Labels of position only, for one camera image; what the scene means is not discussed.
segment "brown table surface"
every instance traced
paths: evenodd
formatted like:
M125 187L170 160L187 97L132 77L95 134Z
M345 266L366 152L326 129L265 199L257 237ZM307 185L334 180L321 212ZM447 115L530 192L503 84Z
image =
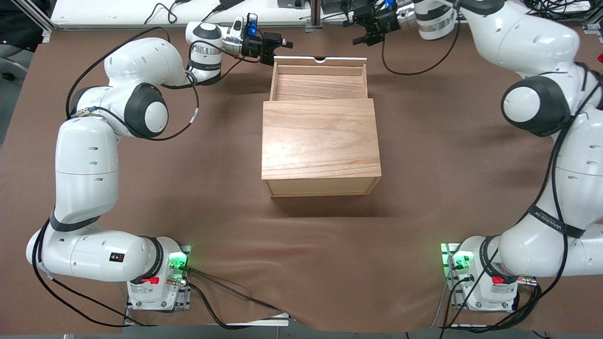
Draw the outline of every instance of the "brown table surface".
M519 77L478 56L466 26L450 57L415 77L389 74L380 46L352 46L360 28L270 31L295 43L279 54L368 57L383 171L374 191L364 197L269 198L260 181L260 143L272 69L243 63L222 82L199 87L200 114L180 137L121 142L121 196L101 225L193 244L193 267L236 283L312 328L401 332L429 326L444 283L440 243L507 230L543 179L551 139L510 126L500 113L502 94ZM186 59L183 31L171 33ZM35 280L25 245L54 205L55 140L69 87L132 34L53 32L31 63L1 151L0 334L119 331L91 324L54 300ZM389 34L387 59L400 71L423 69L451 40L426 42L416 31ZM600 52L596 36L582 36L577 60L601 71ZM225 68L232 63L224 57ZM81 85L93 84L107 84L102 67ZM194 96L190 89L162 92L171 113L169 135L190 119ZM550 281L541 280L545 286ZM62 281L123 308L117 284ZM225 321L274 314L194 281ZM600 281L562 279L521 327L603 332ZM60 294L97 319L121 321ZM135 316L163 325L211 322L197 296L188 312ZM472 314L459 321L486 324L499 317Z

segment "red emergency button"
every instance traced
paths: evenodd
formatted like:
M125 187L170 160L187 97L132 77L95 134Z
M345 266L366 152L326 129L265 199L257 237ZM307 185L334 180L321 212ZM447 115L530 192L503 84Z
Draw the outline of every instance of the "red emergency button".
M495 285L500 285L505 282L505 279L502 277L492 277L492 283Z
M159 284L159 277L152 277L152 278L148 278L148 279L141 279L140 281L142 282L150 282L152 285L157 285Z

